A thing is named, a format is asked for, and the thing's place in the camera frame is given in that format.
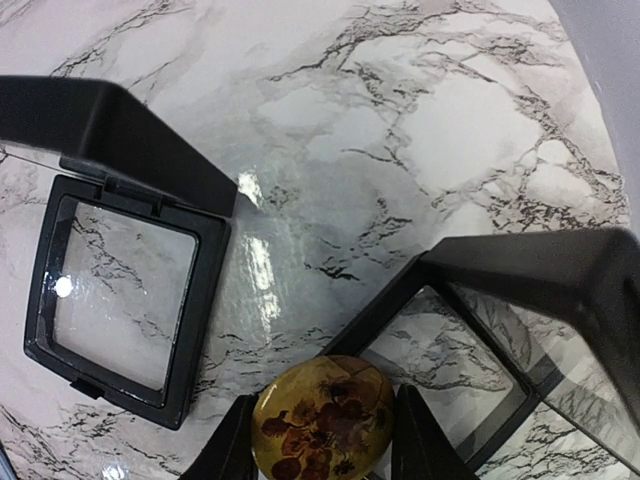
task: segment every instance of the black display stand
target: black display stand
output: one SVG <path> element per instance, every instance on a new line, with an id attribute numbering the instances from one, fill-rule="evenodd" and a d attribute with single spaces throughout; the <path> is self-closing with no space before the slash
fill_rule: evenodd
<path id="1" fill-rule="evenodd" d="M 29 294 L 25 353 L 91 397 L 178 429 L 189 410 L 229 241 L 225 217 L 233 213 L 235 183 L 145 105 L 109 82 L 0 77 L 0 105 L 0 139 L 59 152 L 60 167 L 76 174 L 57 176 L 50 193 Z M 177 292 L 183 298 L 180 318 L 160 390 L 56 343 L 54 282 L 78 203 L 195 239 L 184 296 Z"/>
<path id="2" fill-rule="evenodd" d="M 415 387 L 400 386 L 392 478 L 478 478 L 473 472 L 504 445 L 564 377 L 557 368 L 548 368 L 552 362 L 545 357 L 541 362 L 547 363 L 547 377 L 534 383 L 452 284 L 558 318 L 575 328 L 609 374 L 637 427 L 640 383 L 636 379 L 640 378 L 640 354 L 635 347 L 640 341 L 639 273 L 640 247 L 630 233 L 621 229 L 446 238 L 433 250 L 414 258 L 320 355 L 359 355 L 416 293 L 425 286 L 433 288 L 516 379 L 525 398 L 515 408 L 505 409 L 501 405 L 496 409 L 487 424 L 477 429 L 473 440 L 480 448 L 471 454 L 470 450 L 465 453 L 464 442 L 454 450 Z M 232 409 L 225 417 L 196 461 L 199 471 L 208 471 L 210 478 L 257 478 L 255 468 L 250 468 L 253 460 L 247 439 L 229 434 L 247 432 L 250 427 L 250 416 L 240 416 L 236 410 Z M 635 471 L 575 421 L 566 419 Z M 238 468 L 241 473 L 235 476 L 222 474 L 217 465 L 224 461 L 215 464 L 207 460 L 219 445 L 225 445 L 223 453 L 229 455 L 243 452 L 237 458 L 248 459 L 250 465 Z"/>

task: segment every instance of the hinged lid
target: hinged lid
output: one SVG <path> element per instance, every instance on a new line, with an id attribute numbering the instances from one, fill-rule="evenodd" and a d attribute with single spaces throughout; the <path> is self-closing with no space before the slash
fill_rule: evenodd
<path id="1" fill-rule="evenodd" d="M 25 353 L 167 428 L 192 399 L 237 187 L 125 89 L 0 76 L 0 141 L 59 152 Z"/>
<path id="2" fill-rule="evenodd" d="M 60 152 L 60 166 L 111 175 L 231 217 L 237 186 L 124 88 L 103 80 L 0 76 L 0 140 Z"/>

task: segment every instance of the marble surface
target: marble surface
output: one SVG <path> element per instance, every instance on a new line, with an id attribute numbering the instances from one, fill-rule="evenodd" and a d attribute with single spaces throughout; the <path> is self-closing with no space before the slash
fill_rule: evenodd
<path id="1" fill-rule="evenodd" d="M 23 355 L 57 172 L 2 150 L 0 436 L 25 479 L 177 478 L 235 395 L 319 351 L 444 236 L 628 223 L 598 103 L 546 0 L 2 0 L 0 73 L 117 81 L 242 192 L 195 402 L 170 432 Z M 403 331 L 407 351 L 433 344 Z M 431 365 L 422 387 L 454 396 Z M 530 423 L 484 477 L 633 478 L 553 412 Z"/>

